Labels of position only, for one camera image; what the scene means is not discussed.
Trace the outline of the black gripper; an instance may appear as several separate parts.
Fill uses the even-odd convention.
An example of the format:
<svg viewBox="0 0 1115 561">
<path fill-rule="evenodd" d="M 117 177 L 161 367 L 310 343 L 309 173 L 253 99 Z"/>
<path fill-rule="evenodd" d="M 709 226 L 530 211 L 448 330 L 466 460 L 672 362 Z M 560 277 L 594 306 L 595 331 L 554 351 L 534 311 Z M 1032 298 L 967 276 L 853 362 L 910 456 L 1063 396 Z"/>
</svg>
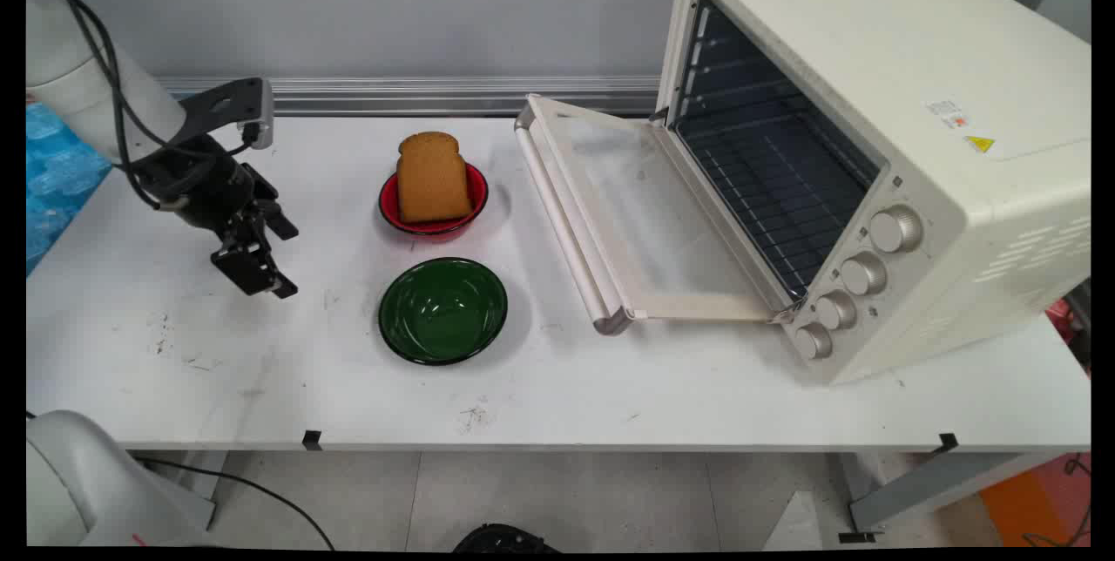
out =
<svg viewBox="0 0 1115 561">
<path fill-rule="evenodd" d="M 290 298 L 299 288 L 271 255 L 266 228 L 280 240 L 300 234 L 280 206 L 278 191 L 248 163 L 239 163 L 211 135 L 180 141 L 175 151 L 158 151 L 137 161 L 137 180 L 162 203 L 187 203 L 175 212 L 187 225 L 220 236 L 210 261 L 245 296 Z M 263 225 L 231 225 L 242 212 Z"/>
</svg>

